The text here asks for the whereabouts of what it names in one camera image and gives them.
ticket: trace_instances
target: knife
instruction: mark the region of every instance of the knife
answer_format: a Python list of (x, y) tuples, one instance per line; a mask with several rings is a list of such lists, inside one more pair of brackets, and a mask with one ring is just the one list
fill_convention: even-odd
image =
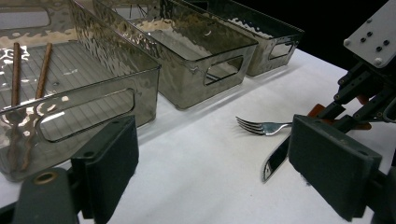
[[(317, 104), (312, 110), (308, 113), (308, 117), (315, 117), (318, 115), (323, 109), (325, 109), (324, 105)], [(333, 124), (335, 120), (323, 119), (323, 121)], [(370, 130), (372, 128), (370, 123), (362, 123), (358, 124), (354, 130)], [(288, 157), (289, 150), (289, 140), (290, 136), (288, 136), (278, 147), (273, 151), (273, 153), (268, 157), (268, 159), (264, 162), (264, 169), (262, 171), (262, 181), (263, 183), (267, 182), (268, 179), (274, 174), (274, 172), (282, 165), (282, 163)]]

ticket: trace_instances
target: clear plastic bin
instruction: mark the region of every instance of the clear plastic bin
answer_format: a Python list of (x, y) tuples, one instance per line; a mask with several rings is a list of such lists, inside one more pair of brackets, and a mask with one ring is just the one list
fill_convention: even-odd
[(232, 0), (177, 0), (259, 42), (247, 75), (255, 77), (286, 65), (304, 31)]
[[(0, 169), (8, 180), (68, 160), (114, 119), (134, 115), (136, 126), (155, 119), (161, 66), (89, 10), (67, 0), (0, 1), (0, 21)], [(47, 81), (37, 98), (48, 43)]]
[(95, 14), (162, 65), (177, 109), (242, 83), (257, 41), (172, 0), (93, 0)]

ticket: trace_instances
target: fork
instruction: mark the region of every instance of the fork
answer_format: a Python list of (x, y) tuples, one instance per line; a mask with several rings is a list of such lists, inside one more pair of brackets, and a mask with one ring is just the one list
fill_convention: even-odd
[(236, 117), (239, 126), (248, 132), (257, 135), (273, 135), (278, 133), (283, 128), (291, 127), (292, 122), (275, 123), (275, 122), (251, 122)]

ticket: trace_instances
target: black background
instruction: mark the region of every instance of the black background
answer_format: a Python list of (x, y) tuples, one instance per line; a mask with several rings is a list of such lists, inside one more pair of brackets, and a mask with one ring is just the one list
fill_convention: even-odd
[(298, 49), (349, 70), (357, 60), (343, 45), (386, 0), (243, 1), (234, 0), (304, 30)]

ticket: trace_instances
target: chopstick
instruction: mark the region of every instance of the chopstick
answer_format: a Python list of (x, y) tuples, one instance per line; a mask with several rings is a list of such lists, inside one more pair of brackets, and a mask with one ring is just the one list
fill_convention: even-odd
[(21, 85), (21, 46), (19, 43), (14, 43), (13, 60), (11, 106), (16, 106), (20, 103)]
[[(41, 66), (41, 73), (40, 73), (40, 78), (38, 79), (37, 83), (37, 90), (35, 91), (35, 98), (39, 99), (44, 96), (44, 89), (46, 86), (46, 80), (47, 80), (47, 73), (49, 70), (49, 64), (50, 64), (50, 54), (52, 50), (52, 44), (48, 43), (46, 47), (46, 53), (44, 56), (44, 61)], [(35, 117), (37, 116), (36, 114), (36, 108), (34, 109), (34, 114), (30, 115), (32, 116), (31, 119), (28, 121), (26, 124), (26, 127), (28, 127), (28, 130), (30, 132), (30, 135), (28, 136), (25, 146), (26, 146), (26, 151), (23, 156), (23, 164), (21, 166), (21, 170), (24, 171), (28, 168), (29, 163), (30, 163), (30, 151), (32, 150), (32, 141), (35, 136), (35, 125), (34, 125), (34, 120)]]
[[(21, 46), (18, 42), (14, 43), (14, 57), (13, 57), (13, 73), (12, 73), (12, 90), (11, 90), (11, 106), (16, 106), (20, 103), (20, 85), (21, 85)], [(18, 149), (17, 143), (21, 136), (18, 132), (18, 121), (9, 113), (7, 119), (11, 125), (11, 136), (9, 150), (7, 152), (8, 161), (11, 170), (15, 170), (18, 166)]]
[(40, 78), (38, 79), (38, 83), (37, 83), (37, 90), (35, 92), (36, 99), (39, 99), (44, 96), (44, 88), (46, 86), (47, 73), (48, 73), (49, 64), (50, 64), (51, 50), (52, 50), (52, 44), (48, 43), (47, 47), (46, 47), (46, 54), (44, 56), (44, 61), (41, 66)]

